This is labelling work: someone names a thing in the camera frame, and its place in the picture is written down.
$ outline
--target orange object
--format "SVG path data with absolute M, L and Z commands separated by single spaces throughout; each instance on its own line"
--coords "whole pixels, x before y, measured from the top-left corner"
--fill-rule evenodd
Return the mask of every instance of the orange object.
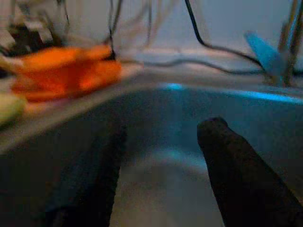
M 90 50 L 76 47 L 49 48 L 20 58 L 23 67 L 16 68 L 20 77 L 27 77 L 44 90 L 67 93 L 81 89 L 81 81 L 90 76 L 96 62 L 110 56 L 109 46 Z
M 15 94 L 23 95 L 30 102 L 43 102 L 60 98 L 83 96 L 121 79 L 121 64 L 116 61 L 95 61 L 79 77 L 77 87 L 64 90 L 47 90 L 38 86 L 35 81 L 18 78 L 12 87 Z

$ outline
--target metal surface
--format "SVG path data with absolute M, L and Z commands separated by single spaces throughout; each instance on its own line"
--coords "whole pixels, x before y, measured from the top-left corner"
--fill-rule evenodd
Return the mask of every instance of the metal surface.
M 111 227 L 223 226 L 196 140 L 199 121 L 223 117 L 296 192 L 303 191 L 303 93 L 222 77 L 144 73 L 76 100 L 73 117 L 1 159 L 0 220 L 37 217 L 61 170 L 113 125 L 128 130 Z
M 273 85 L 291 85 L 290 80 L 301 44 L 302 12 L 303 1 L 293 0 L 289 20 L 282 27 L 278 51 L 253 33 L 245 35 L 258 60 L 271 77 Z

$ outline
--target green object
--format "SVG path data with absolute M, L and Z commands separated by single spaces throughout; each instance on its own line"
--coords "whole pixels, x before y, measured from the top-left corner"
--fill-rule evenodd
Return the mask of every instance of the green object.
M 12 94 L 0 94 L 0 127 L 21 115 L 25 104 L 24 98 Z

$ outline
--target sink basin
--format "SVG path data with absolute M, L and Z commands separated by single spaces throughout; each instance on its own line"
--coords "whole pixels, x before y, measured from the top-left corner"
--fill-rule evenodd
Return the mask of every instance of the sink basin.
M 146 73 L 75 101 L 94 104 L 11 148 L 1 159 L 5 216 L 43 210 L 61 170 L 109 127 L 127 127 L 110 226 L 223 226 L 196 140 L 199 121 L 221 116 L 300 198 L 303 94 L 231 80 Z M 59 116 L 62 112 L 52 113 Z

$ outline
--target stainless steel sink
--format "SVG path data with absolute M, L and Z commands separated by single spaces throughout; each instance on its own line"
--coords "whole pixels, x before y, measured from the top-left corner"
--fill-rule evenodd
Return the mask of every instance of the stainless steel sink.
M 22 217 L 43 210 L 60 171 L 97 132 L 127 126 L 111 226 L 223 226 L 196 141 L 199 121 L 221 116 L 303 196 L 303 93 L 201 76 L 146 73 L 75 101 L 92 107 L 7 152 L 1 197 Z M 59 116 L 58 110 L 52 116 Z

